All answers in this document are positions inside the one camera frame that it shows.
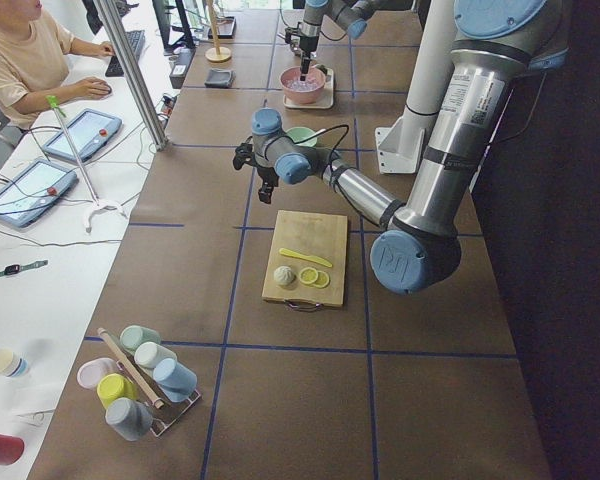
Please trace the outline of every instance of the lemon slice toy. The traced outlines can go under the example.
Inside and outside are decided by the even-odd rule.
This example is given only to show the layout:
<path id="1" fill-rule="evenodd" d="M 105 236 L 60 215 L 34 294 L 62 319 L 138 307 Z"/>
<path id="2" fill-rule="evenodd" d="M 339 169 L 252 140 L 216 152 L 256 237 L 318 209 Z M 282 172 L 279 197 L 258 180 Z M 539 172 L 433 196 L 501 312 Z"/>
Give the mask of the lemon slice toy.
<path id="1" fill-rule="evenodd" d="M 324 288 L 329 285 L 330 281 L 331 279 L 329 278 L 329 274 L 327 272 L 318 270 L 318 278 L 316 278 L 316 281 L 313 282 L 311 286 L 316 288 Z"/>
<path id="2" fill-rule="evenodd" d="M 313 267 L 305 267 L 298 274 L 298 280 L 304 285 L 313 285 L 318 277 L 318 271 Z"/>

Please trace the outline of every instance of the metal pole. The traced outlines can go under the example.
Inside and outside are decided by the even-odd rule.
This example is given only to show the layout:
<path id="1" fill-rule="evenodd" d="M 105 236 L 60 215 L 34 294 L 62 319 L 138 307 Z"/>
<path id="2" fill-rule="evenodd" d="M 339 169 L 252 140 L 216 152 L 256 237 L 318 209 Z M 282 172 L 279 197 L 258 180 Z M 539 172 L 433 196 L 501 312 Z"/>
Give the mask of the metal pole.
<path id="1" fill-rule="evenodd" d="M 56 118 L 58 119 L 58 123 L 60 124 L 60 128 L 62 129 L 62 133 L 64 133 L 64 138 L 67 139 L 67 142 L 69 143 L 69 147 L 71 148 L 71 151 L 73 152 L 73 156 L 76 159 L 76 165 L 78 166 L 80 173 L 82 173 L 84 183 L 87 184 L 87 188 L 89 189 L 89 194 L 91 195 L 91 199 L 94 202 L 97 202 L 98 194 L 96 193 L 95 189 L 93 188 L 93 184 L 91 183 L 91 179 L 89 178 L 87 169 L 85 168 L 84 164 L 82 163 L 82 158 L 80 157 L 80 152 L 78 152 L 78 148 L 76 147 L 76 144 L 73 142 L 73 138 L 71 137 L 71 135 L 69 135 L 69 130 L 67 129 L 67 126 L 64 123 L 64 119 L 62 118 L 62 115 L 64 115 L 64 114 L 60 111 L 60 107 L 58 107 L 56 98 L 55 97 L 48 97 L 48 98 L 50 99 L 49 103 L 51 105 L 51 109 L 53 110 L 53 113 L 56 114 Z"/>
<path id="2" fill-rule="evenodd" d="M 127 79 L 136 105 L 138 105 L 140 115 L 153 138 L 156 150 L 163 150 L 167 145 L 167 137 L 154 109 L 147 85 L 144 82 L 144 78 L 142 78 L 140 67 L 131 50 L 131 45 L 129 45 L 129 40 L 127 40 L 118 9 L 115 3 L 109 0 L 95 0 L 95 5 L 104 28 L 109 35 L 109 39 L 113 44 L 116 56 L 120 60 L 122 71 Z"/>

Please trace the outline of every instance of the tablet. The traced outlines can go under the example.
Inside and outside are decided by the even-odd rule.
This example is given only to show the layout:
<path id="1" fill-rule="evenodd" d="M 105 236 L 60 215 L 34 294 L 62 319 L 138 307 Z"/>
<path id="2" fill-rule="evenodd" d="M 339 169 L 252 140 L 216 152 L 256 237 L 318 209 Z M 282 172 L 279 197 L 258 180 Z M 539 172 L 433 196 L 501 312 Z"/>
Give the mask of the tablet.
<path id="1" fill-rule="evenodd" d="M 14 227 L 26 227 L 49 210 L 77 180 L 71 169 L 38 158 L 0 189 L 0 220 Z"/>
<path id="2" fill-rule="evenodd" d="M 87 108 L 67 124 L 67 130 L 83 162 L 106 145 L 122 125 L 122 120 Z M 76 162 L 71 146 L 60 131 L 42 146 L 42 151 L 61 160 Z"/>

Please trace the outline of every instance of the wooden stick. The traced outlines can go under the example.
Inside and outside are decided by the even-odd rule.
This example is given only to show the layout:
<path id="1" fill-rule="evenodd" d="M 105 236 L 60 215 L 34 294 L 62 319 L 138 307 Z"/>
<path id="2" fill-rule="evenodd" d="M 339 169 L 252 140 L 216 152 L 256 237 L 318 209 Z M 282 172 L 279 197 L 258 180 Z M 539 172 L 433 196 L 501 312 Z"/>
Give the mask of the wooden stick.
<path id="1" fill-rule="evenodd" d="M 207 9 L 209 10 L 209 22 L 211 23 L 211 33 L 213 35 L 213 46 L 204 54 L 210 62 L 221 63 L 226 62 L 231 58 L 231 50 L 227 47 L 220 46 L 218 38 L 218 24 L 216 20 L 216 12 L 213 9 L 213 0 L 207 0 Z"/>
<path id="2" fill-rule="evenodd" d="M 211 32 L 213 33 L 213 46 L 216 48 L 216 54 L 220 56 L 220 40 L 218 39 L 218 24 L 216 20 L 216 12 L 213 9 L 213 0 L 207 0 L 207 9 L 209 10 Z"/>
<path id="3" fill-rule="evenodd" d="M 131 363 L 129 358 L 127 358 L 127 355 L 122 351 L 122 349 L 118 345 L 118 342 L 116 342 L 116 340 L 114 340 L 114 336 L 111 335 L 109 332 L 107 332 L 104 328 L 98 329 L 98 336 L 102 340 L 104 340 L 104 343 L 106 343 L 107 346 L 111 349 L 111 351 L 113 352 L 115 357 L 118 359 L 118 361 L 122 364 L 122 366 L 125 368 L 125 370 L 127 372 L 129 372 L 129 375 L 131 375 L 131 377 L 136 382 L 136 384 L 144 392 L 144 394 L 147 396 L 147 398 L 149 399 L 151 404 L 158 409 L 164 407 L 164 405 L 165 405 L 164 400 L 162 400 L 156 394 L 156 392 L 153 391 L 151 386 L 142 377 L 140 372 L 138 372 L 138 370 L 133 365 L 133 363 Z"/>

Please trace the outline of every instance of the tablet stand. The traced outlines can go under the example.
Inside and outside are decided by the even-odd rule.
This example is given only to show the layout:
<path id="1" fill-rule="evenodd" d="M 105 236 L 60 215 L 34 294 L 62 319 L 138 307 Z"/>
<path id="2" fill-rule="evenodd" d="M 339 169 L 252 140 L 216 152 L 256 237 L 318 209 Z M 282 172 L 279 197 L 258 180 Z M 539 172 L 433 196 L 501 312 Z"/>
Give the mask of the tablet stand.
<path id="1" fill-rule="evenodd" d="M 58 119 L 58 123 L 60 124 L 60 128 L 62 128 L 62 132 L 64 136 L 67 138 L 67 142 L 69 143 L 69 147 L 71 147 L 71 151 L 73 152 L 73 156 L 76 159 L 76 164 L 78 165 L 78 169 L 80 173 L 82 173 L 82 178 L 84 182 L 87 184 L 87 188 L 89 189 L 89 194 L 91 195 L 91 205 L 87 207 L 87 210 L 82 215 L 82 224 L 84 225 L 87 233 L 91 233 L 91 217 L 94 213 L 100 210 L 113 210 L 116 209 L 124 218 L 127 218 L 127 215 L 124 213 L 124 209 L 122 205 L 113 200 L 105 200 L 103 198 L 99 198 L 95 189 L 93 188 L 93 184 L 91 183 L 91 179 L 89 178 L 89 174 L 87 173 L 87 169 L 84 168 L 82 164 L 82 158 L 80 158 L 80 153 L 76 148 L 75 143 L 73 143 L 73 139 L 71 135 L 69 135 L 69 130 L 64 122 L 64 112 L 58 106 L 58 99 L 54 95 L 48 95 L 47 101 L 51 106 L 51 109 L 56 114 L 56 118 Z"/>

